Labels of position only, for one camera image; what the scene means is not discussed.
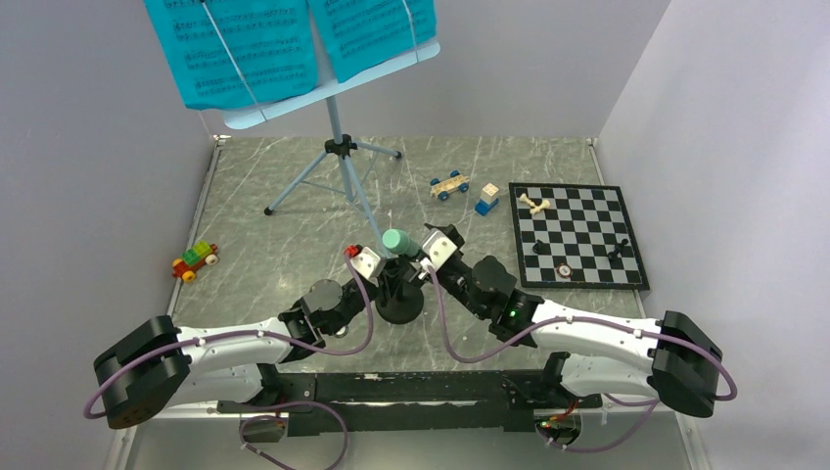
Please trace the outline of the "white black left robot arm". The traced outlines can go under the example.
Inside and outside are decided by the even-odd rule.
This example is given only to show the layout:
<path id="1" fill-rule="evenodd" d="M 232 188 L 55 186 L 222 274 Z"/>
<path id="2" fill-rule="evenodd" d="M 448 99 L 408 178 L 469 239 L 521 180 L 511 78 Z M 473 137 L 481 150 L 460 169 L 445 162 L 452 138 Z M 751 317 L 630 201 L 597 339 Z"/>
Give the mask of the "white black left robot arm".
<path id="1" fill-rule="evenodd" d="M 376 314 L 393 323 L 405 307 L 421 311 L 423 295 L 407 264 L 352 259 L 347 266 L 351 277 L 345 284 L 320 280 L 288 310 L 259 322 L 195 328 L 178 326 L 168 315 L 144 321 L 94 359 L 98 390 L 85 404 L 84 417 L 104 418 L 116 430 L 192 402 L 228 400 L 266 411 L 282 394 L 278 365 L 315 353 L 361 353 L 370 335 L 349 350 L 332 350 L 325 341 L 342 335 L 359 313 L 369 323 Z M 415 292 L 414 300 L 393 305 L 394 295 L 407 290 Z"/>

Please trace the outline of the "teal sheet music left page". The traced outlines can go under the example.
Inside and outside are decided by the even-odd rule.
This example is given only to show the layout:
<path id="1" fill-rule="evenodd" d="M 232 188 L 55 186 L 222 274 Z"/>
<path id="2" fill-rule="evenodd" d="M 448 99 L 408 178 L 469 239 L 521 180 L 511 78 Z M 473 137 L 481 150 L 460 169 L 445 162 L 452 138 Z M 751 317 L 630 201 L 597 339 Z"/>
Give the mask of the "teal sheet music left page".
<path id="1" fill-rule="evenodd" d="M 188 109 L 277 102 L 317 83 L 304 1 L 149 0 L 145 8 Z"/>

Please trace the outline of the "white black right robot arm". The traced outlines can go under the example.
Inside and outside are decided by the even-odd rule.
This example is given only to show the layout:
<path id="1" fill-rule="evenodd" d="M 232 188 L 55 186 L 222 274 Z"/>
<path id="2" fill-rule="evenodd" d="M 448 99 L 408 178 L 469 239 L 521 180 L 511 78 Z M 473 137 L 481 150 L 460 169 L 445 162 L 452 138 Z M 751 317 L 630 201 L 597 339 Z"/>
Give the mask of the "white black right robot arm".
<path id="1" fill-rule="evenodd" d="M 453 225 L 432 226 L 414 252 L 419 278 L 488 324 L 500 348 L 551 352 L 542 398 L 564 406 L 599 394 L 640 396 L 699 418 L 737 396 L 722 351 L 693 321 L 668 310 L 660 319 L 622 318 L 567 307 L 521 291 L 495 257 L 463 260 L 464 240 Z"/>

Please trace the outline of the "light blue music stand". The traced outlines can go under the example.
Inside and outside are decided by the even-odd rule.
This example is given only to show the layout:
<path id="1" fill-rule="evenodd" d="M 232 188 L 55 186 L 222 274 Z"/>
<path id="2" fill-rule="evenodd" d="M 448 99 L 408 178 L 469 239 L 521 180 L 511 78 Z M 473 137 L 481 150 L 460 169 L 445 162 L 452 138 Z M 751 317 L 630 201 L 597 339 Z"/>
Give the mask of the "light blue music stand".
<path id="1" fill-rule="evenodd" d="M 403 154 L 390 148 L 380 147 L 354 139 L 343 131 L 337 96 L 357 86 L 364 85 L 370 81 L 382 78 L 397 71 L 415 66 L 437 56 L 440 52 L 440 44 L 437 40 L 431 39 L 413 50 L 399 54 L 377 66 L 359 72 L 357 75 L 340 83 L 333 76 L 331 68 L 324 68 L 324 78 L 310 92 L 297 97 L 289 98 L 279 102 L 258 104 L 250 107 L 224 111 L 222 113 L 225 125 L 232 130 L 249 129 L 275 118 L 287 115 L 299 109 L 305 108 L 317 102 L 324 102 L 327 108 L 327 115 L 331 127 L 332 138 L 324 143 L 323 150 L 295 179 L 270 203 L 263 213 L 272 215 L 285 199 L 300 185 L 312 185 L 307 179 L 308 175 L 316 169 L 328 156 L 337 158 L 339 169 L 342 175 L 343 187 L 341 189 L 323 186 L 322 188 L 344 196 L 346 201 L 362 213 L 369 222 L 371 229 L 377 239 L 382 239 L 382 231 L 379 228 L 376 217 L 372 212 L 368 197 L 363 188 L 365 178 L 359 176 L 352 162 L 351 153 L 355 150 L 366 150 L 373 153 L 374 157 L 383 154 L 394 160 L 400 160 Z"/>

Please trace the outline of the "beige toy car blue wheels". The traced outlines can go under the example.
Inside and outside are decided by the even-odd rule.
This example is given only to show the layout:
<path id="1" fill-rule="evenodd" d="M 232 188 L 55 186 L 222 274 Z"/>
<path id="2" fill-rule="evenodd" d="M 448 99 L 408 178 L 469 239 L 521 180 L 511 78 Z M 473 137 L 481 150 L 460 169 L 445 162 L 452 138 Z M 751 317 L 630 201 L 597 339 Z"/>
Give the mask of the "beige toy car blue wheels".
<path id="1" fill-rule="evenodd" d="M 459 170 L 452 170 L 445 179 L 433 178 L 430 186 L 432 197 L 446 201 L 454 192 L 467 192 L 470 187 L 470 178 Z"/>

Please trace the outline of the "teal sheet music page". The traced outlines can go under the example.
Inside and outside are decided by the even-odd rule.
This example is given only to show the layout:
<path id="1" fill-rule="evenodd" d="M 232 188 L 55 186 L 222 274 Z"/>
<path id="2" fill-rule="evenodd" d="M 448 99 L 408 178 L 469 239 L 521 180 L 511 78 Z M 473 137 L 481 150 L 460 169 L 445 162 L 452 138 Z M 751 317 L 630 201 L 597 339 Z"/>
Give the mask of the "teal sheet music page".
<path id="1" fill-rule="evenodd" d="M 339 83 L 437 35 L 432 0 L 310 0 L 307 5 Z"/>
<path id="2" fill-rule="evenodd" d="M 304 1 L 149 0 L 145 8 L 188 109 L 277 102 L 317 83 Z"/>

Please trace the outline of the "blue white toy block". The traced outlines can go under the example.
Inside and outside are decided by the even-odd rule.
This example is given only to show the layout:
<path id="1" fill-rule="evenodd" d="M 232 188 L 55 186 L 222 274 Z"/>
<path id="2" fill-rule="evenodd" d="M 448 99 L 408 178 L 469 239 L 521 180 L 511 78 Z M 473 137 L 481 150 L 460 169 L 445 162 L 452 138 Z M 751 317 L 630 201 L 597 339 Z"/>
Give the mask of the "blue white toy block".
<path id="1" fill-rule="evenodd" d="M 493 183 L 487 183 L 480 194 L 475 205 L 475 211 L 481 216 L 486 216 L 498 204 L 499 188 Z"/>

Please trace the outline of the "mint green toy microphone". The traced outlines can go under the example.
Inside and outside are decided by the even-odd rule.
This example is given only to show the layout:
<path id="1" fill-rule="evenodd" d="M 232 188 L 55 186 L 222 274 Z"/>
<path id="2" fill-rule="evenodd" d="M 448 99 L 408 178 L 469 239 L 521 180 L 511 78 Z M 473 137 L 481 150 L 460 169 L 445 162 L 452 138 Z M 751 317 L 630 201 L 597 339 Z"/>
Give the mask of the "mint green toy microphone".
<path id="1" fill-rule="evenodd" d="M 383 247 L 391 255 L 414 259 L 418 256 L 420 245 L 412 240 L 407 232 L 400 229 L 388 229 L 382 235 Z"/>

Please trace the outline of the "red white poker chip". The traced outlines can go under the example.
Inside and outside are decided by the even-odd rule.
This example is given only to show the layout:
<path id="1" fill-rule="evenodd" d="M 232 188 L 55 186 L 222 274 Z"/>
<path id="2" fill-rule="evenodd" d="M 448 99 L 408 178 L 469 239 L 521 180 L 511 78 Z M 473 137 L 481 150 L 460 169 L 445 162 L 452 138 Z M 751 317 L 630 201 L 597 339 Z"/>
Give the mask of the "red white poker chip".
<path id="1" fill-rule="evenodd" d="M 558 276 L 565 279 L 570 279 L 573 275 L 573 269 L 566 263 L 558 264 L 555 270 Z"/>

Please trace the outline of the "black microphone desk stand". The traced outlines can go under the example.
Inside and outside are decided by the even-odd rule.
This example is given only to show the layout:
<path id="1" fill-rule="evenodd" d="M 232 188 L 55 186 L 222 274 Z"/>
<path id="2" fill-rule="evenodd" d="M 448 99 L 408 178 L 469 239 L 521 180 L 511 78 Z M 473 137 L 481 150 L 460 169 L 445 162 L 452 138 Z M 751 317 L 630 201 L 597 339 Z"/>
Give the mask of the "black microphone desk stand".
<path id="1" fill-rule="evenodd" d="M 424 307 L 422 283 L 406 259 L 388 259 L 378 280 L 375 306 L 388 323 L 404 325 L 415 320 Z"/>

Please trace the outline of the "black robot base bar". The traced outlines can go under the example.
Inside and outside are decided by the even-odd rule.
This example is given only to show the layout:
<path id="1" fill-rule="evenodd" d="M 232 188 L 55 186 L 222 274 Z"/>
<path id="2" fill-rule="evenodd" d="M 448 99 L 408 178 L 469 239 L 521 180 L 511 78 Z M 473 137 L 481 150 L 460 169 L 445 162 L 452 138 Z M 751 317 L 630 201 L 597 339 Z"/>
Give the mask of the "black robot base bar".
<path id="1" fill-rule="evenodd" d="M 222 400 L 221 414 L 264 412 L 287 404 L 288 434 L 500 429 L 531 432 L 536 419 L 567 410 L 598 409 L 598 395 L 577 399 L 540 370 L 280 373 L 276 390 L 252 405 Z"/>

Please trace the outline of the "black chess pawn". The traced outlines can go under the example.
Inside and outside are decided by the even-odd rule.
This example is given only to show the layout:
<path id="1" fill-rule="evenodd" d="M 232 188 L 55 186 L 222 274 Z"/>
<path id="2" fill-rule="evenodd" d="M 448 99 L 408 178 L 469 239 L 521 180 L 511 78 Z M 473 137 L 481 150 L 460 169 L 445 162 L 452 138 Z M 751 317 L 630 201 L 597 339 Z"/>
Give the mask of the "black chess pawn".
<path id="1" fill-rule="evenodd" d="M 532 251 L 537 255 L 549 255 L 550 247 L 547 243 L 536 240 L 532 245 Z"/>

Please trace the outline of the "teal sheet music right page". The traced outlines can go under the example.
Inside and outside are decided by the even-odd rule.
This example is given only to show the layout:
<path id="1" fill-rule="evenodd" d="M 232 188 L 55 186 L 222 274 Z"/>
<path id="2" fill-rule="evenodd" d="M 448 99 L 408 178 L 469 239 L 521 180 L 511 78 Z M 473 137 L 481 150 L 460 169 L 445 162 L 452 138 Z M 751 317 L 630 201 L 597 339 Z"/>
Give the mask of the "teal sheet music right page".
<path id="1" fill-rule="evenodd" d="M 339 83 L 437 35 L 432 0 L 310 0 L 307 5 Z"/>

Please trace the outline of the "black chess piece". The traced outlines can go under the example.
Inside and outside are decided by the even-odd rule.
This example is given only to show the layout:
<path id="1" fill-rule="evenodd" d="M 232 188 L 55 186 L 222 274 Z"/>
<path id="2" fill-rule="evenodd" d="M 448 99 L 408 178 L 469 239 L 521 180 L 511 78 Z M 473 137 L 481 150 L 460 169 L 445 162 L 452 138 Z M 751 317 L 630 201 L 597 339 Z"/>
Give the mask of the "black chess piece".
<path id="1" fill-rule="evenodd" d="M 608 252 L 607 258 L 610 262 L 621 260 L 625 248 L 629 245 L 629 240 L 623 238 L 615 243 L 614 248 Z"/>

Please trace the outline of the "cream chess piece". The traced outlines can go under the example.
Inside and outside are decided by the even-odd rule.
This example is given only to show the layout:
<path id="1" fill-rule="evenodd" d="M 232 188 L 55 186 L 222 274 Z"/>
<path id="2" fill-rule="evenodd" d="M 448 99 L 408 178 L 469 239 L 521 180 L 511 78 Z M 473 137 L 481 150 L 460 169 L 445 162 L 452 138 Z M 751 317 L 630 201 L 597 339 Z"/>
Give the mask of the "cream chess piece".
<path id="1" fill-rule="evenodd" d="M 532 205 L 532 207 L 530 209 L 530 214 L 535 215 L 537 213 L 548 210 L 550 207 L 551 207 L 551 204 L 550 204 L 549 200 L 542 200 L 540 203 Z"/>
<path id="2" fill-rule="evenodd" d="M 537 205 L 534 201 L 532 201 L 532 200 L 528 197 L 528 195 L 527 195 L 527 194 L 522 194 L 522 195 L 518 198 L 518 201 L 519 201 L 520 203 L 525 204 L 526 206 L 528 206 L 528 207 L 530 208 L 530 211 L 531 211 L 531 212 L 535 212 L 535 211 L 537 210 L 537 208 L 538 208 L 538 205 Z"/>

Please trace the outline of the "black white chessboard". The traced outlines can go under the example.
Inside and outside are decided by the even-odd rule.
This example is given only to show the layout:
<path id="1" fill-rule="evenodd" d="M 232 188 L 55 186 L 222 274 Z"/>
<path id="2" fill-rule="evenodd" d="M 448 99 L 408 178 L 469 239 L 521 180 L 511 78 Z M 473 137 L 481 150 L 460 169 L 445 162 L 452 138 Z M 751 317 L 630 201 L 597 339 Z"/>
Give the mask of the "black white chessboard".
<path id="1" fill-rule="evenodd" d="M 522 194 L 551 207 L 535 215 L 518 201 Z M 527 288 L 620 289 L 648 291 L 650 282 L 640 255 L 622 189 L 618 186 L 571 183 L 511 182 L 508 196 L 513 219 L 521 284 Z M 616 242 L 629 245 L 621 260 L 607 258 Z M 532 251 L 536 240 L 550 247 L 549 255 Z M 556 266 L 573 269 L 570 279 Z"/>

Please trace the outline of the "red green brick toy car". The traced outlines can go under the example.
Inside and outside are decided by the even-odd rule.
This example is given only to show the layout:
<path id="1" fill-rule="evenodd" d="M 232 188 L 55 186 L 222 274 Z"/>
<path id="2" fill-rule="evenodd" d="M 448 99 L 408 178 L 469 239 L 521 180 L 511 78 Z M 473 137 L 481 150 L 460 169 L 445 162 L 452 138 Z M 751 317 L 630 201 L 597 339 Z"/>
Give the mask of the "red green brick toy car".
<path id="1" fill-rule="evenodd" d="M 196 280 L 197 272 L 201 268 L 214 265 L 218 261 L 217 245 L 200 241 L 173 261 L 171 276 L 181 279 L 184 283 L 190 283 Z"/>

